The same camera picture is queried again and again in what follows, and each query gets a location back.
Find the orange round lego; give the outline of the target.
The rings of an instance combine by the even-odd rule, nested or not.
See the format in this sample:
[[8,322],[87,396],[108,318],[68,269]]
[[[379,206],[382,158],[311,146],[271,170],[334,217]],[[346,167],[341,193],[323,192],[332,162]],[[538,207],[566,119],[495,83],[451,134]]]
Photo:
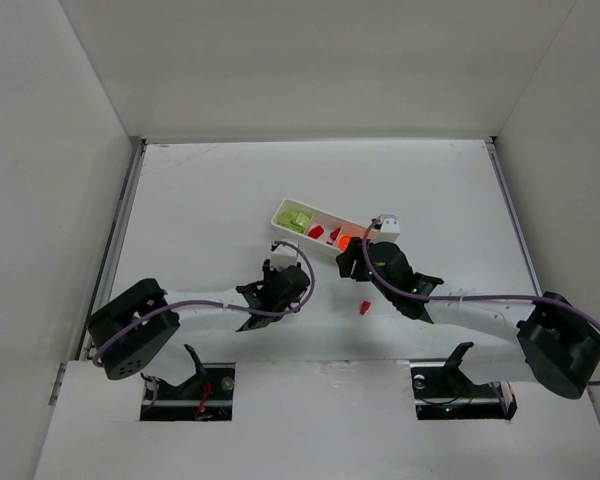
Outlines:
[[342,236],[342,237],[339,239],[339,243],[338,243],[338,247],[339,247],[339,249],[340,249],[342,252],[346,251],[346,250],[348,249],[348,247],[349,247],[349,245],[350,245],[350,243],[351,243],[351,241],[352,241],[352,240],[353,240],[353,237],[352,237],[352,236],[349,236],[349,235]]

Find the red lego arch piece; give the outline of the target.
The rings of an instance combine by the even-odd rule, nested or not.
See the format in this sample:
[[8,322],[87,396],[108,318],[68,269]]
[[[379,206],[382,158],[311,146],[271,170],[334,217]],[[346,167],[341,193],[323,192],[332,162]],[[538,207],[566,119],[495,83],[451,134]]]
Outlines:
[[324,228],[320,225],[314,226],[307,235],[312,239],[319,239],[324,233]]

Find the green lego block large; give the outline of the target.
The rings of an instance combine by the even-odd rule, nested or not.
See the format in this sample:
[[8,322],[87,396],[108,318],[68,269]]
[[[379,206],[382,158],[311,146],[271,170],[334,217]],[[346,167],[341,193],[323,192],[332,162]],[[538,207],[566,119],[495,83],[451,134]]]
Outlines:
[[294,219],[295,213],[293,211],[283,211],[278,215],[276,222],[278,225],[281,225],[285,228],[291,228],[293,226]]

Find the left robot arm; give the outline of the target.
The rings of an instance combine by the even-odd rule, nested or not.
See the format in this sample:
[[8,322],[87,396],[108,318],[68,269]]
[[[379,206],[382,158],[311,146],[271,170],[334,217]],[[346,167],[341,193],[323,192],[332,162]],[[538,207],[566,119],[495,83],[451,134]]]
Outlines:
[[200,299],[167,291],[154,278],[138,281],[91,315],[87,330],[93,363],[112,381],[136,374],[179,386],[194,376],[187,335],[203,331],[242,333],[262,329],[294,314],[313,293],[310,263],[284,269],[263,264],[259,281]]

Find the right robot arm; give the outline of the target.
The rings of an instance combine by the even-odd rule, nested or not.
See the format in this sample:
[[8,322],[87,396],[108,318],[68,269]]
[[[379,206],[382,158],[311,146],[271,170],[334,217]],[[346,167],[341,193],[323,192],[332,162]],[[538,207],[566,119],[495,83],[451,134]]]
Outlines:
[[336,258],[339,274],[371,282],[403,316],[453,325],[500,339],[495,346],[459,344],[443,370],[455,385],[535,382],[567,399],[592,385],[600,362],[600,325],[562,296],[471,295],[416,272],[390,242],[358,237]]

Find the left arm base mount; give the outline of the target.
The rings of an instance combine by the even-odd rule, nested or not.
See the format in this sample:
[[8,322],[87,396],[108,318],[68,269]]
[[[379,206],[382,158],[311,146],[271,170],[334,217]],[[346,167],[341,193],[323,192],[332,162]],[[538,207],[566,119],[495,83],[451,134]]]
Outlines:
[[173,386],[163,379],[141,375],[145,381],[140,410],[145,422],[225,422],[232,420],[236,365],[203,363],[196,350],[184,345],[190,357],[190,376]]

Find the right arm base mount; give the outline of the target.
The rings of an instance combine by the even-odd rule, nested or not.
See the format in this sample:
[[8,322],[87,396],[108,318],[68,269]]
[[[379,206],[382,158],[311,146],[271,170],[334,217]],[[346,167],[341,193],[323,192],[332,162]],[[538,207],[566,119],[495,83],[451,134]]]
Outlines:
[[410,363],[411,385],[420,421],[505,420],[518,405],[509,383],[474,384],[460,371],[472,342],[457,346],[446,359]]

